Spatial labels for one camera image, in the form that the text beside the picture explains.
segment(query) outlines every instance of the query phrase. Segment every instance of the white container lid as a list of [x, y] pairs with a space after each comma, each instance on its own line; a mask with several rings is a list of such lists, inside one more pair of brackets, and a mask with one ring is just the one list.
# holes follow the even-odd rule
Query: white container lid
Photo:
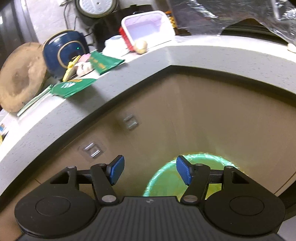
[[123, 18], [121, 21], [130, 43], [145, 40], [148, 48], [171, 41], [175, 31], [166, 14], [162, 11], [144, 12]]
[[83, 14], [91, 18], [100, 18], [112, 12], [117, 0], [79, 0]]

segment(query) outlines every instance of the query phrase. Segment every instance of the cabinet door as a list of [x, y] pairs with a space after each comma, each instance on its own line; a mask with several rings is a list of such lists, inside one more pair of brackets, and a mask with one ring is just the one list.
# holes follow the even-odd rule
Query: cabinet door
[[[91, 143], [95, 143], [103, 151], [97, 158], [88, 157], [82, 151], [83, 148]], [[116, 115], [111, 110], [48, 161], [38, 172], [36, 179], [43, 183], [67, 166], [74, 165], [78, 170], [82, 170], [90, 169], [92, 165], [98, 163], [109, 164], [117, 155], [123, 155], [126, 160], [139, 159], [138, 152], [133, 149], [127, 140], [123, 129], [116, 119]], [[126, 167], [119, 181], [114, 186], [118, 195], [131, 195], [129, 191], [132, 191], [132, 194], [135, 192], [134, 189], [125, 185], [126, 177], [131, 175], [130, 173], [131, 170]], [[93, 196], [91, 185], [80, 185], [80, 190]]]
[[176, 75], [170, 89], [181, 153], [222, 156], [274, 193], [295, 173], [295, 107], [222, 77]]
[[[138, 159], [126, 158], [130, 187], [143, 194], [151, 177], [165, 163], [178, 156], [179, 148], [171, 118], [173, 113], [167, 107], [163, 84], [169, 77], [155, 81], [149, 87], [136, 93], [129, 101], [116, 109], [116, 115]], [[128, 129], [123, 121], [129, 116], [138, 122]]]
[[118, 155], [124, 156], [124, 171], [116, 185], [113, 186], [117, 195], [141, 196], [142, 190], [136, 186], [138, 180], [135, 177], [133, 165], [131, 165], [131, 163], [141, 160], [141, 153], [134, 148], [126, 136], [125, 128], [120, 125], [120, 121], [116, 115], [120, 108], [121, 107], [117, 107], [110, 111], [106, 117], [99, 120], [92, 129], [98, 133], [105, 147], [105, 163], [110, 163]]
[[15, 220], [15, 206], [18, 201], [39, 186], [36, 180], [26, 183], [15, 198], [0, 212], [0, 240], [15, 241], [22, 231]]

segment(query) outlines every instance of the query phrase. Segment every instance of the white object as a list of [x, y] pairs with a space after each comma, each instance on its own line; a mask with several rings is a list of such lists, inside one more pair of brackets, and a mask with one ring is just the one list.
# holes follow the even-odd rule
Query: white object
[[121, 35], [115, 35], [105, 41], [105, 48], [102, 54], [112, 58], [121, 58], [129, 52], [125, 41]]
[[79, 0], [80, 8], [89, 17], [98, 17], [114, 10], [116, 0]]
[[288, 43], [287, 49], [293, 53], [296, 53], [296, 46], [294, 44]]
[[75, 67], [78, 67], [76, 70], [78, 77], [84, 76], [94, 70], [90, 62], [78, 62], [75, 64]]
[[136, 40], [145, 40], [148, 49], [173, 40], [175, 36], [170, 20], [162, 11], [127, 16], [121, 21], [121, 27], [132, 46]]
[[284, 221], [278, 231], [278, 235], [285, 241], [295, 241], [296, 237], [296, 216]]

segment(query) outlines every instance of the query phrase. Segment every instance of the power cord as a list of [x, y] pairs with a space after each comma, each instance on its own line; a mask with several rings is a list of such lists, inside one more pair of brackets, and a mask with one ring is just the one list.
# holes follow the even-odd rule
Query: power cord
[[89, 34], [87, 34], [87, 35], [84, 35], [84, 37], [87, 37], [87, 36], [90, 36], [92, 33], [89, 33]]
[[68, 21], [67, 21], [67, 18], [66, 18], [66, 9], [68, 7], [68, 4], [69, 4], [69, 2], [66, 3], [66, 6], [64, 8], [64, 20], [65, 20], [65, 24], [66, 24], [67, 29], [69, 29]]
[[74, 20], [74, 30], [76, 29], [76, 20], [77, 20], [77, 16], [75, 17], [75, 20]]

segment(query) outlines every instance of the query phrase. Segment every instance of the black circular base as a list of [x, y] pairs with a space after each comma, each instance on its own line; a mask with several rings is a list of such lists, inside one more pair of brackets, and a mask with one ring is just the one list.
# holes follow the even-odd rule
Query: black circular base
[[226, 232], [260, 236], [273, 232], [281, 225], [285, 207], [272, 194], [221, 190], [206, 200], [204, 211], [215, 226]]
[[96, 206], [87, 194], [63, 184], [35, 189], [15, 207], [21, 229], [43, 238], [63, 237], [77, 232], [94, 217]]

